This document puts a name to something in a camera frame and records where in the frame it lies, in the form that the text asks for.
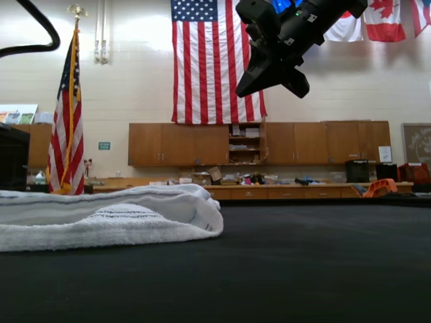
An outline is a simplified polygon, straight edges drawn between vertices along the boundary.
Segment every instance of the flag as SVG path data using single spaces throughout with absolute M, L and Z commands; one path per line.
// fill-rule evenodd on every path
M 405 40 L 401 25 L 400 2 L 401 0 L 368 0 L 364 20 L 370 40 L 377 42 Z
M 61 76 L 54 113 L 47 177 L 54 194 L 84 193 L 84 136 L 79 84 L 79 39 L 75 29 Z
M 295 0 L 296 7 L 299 6 L 301 2 L 302 0 Z M 276 13 L 281 13 L 291 6 L 290 0 L 273 0 L 272 4 Z
M 415 36 L 418 37 L 426 26 L 431 25 L 431 0 L 410 0 L 410 2 Z
M 245 98 L 235 93 L 251 54 L 238 2 L 171 0 L 173 122 L 229 124 L 266 116 L 263 92 Z
M 346 11 L 338 21 L 325 33 L 325 40 L 334 42 L 358 42 L 364 40 L 361 31 L 361 19 L 356 19 Z

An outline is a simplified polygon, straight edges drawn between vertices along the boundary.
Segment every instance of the canadian flag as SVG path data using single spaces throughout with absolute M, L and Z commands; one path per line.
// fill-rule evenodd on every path
M 356 19 L 346 11 L 338 21 L 333 24 L 324 37 L 334 42 L 357 42 L 364 40 L 361 31 L 361 19 Z
M 368 0 L 364 13 L 366 31 L 376 42 L 400 42 L 405 40 L 401 25 L 401 0 Z
M 426 26 L 431 25 L 431 0 L 410 0 L 413 13 L 413 25 L 415 35 L 418 37 Z

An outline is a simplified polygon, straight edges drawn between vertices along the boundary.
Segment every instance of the black cable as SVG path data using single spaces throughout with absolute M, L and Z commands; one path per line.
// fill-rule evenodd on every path
M 60 47 L 60 37 L 57 34 L 54 26 L 49 20 L 38 10 L 38 8 L 30 0 L 16 0 L 30 15 L 48 32 L 52 39 L 52 43 L 47 45 L 25 45 L 14 46 L 0 49 L 0 58 L 7 55 L 24 54 L 26 52 L 49 52 Z

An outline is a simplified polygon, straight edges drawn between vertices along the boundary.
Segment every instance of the cabinet door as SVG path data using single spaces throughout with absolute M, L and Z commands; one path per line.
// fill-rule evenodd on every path
M 196 126 L 193 132 L 196 164 L 229 163 L 229 126 Z
M 293 164 L 296 159 L 294 123 L 268 122 L 266 127 L 268 164 Z
M 354 121 L 330 121 L 327 125 L 329 161 L 344 163 L 360 159 L 358 123 Z
M 48 166 L 48 151 L 52 131 L 53 126 L 51 124 L 30 125 L 29 168 L 46 168 Z
M 261 124 L 259 125 L 259 136 L 260 136 L 259 149 L 261 150 L 260 160 L 261 160 L 261 163 L 263 164 L 267 162 L 267 156 L 268 156 L 267 122 L 265 121 L 265 119 L 263 119 Z
M 30 133 L 30 125 L 29 124 L 11 124 L 11 128 L 21 130 L 25 133 Z
M 195 163 L 192 126 L 162 124 L 162 165 L 183 166 Z
M 297 164 L 327 164 L 328 149 L 326 126 L 322 122 L 295 124 L 295 150 Z
M 160 123 L 129 124 L 129 165 L 157 166 L 161 163 Z
M 359 122 L 359 143 L 361 158 L 380 162 L 379 146 L 391 145 L 391 133 L 387 121 Z

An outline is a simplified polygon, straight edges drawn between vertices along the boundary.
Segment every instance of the green sign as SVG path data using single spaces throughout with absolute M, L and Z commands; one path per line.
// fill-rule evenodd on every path
M 110 150 L 110 141 L 100 141 L 99 142 L 99 150 Z

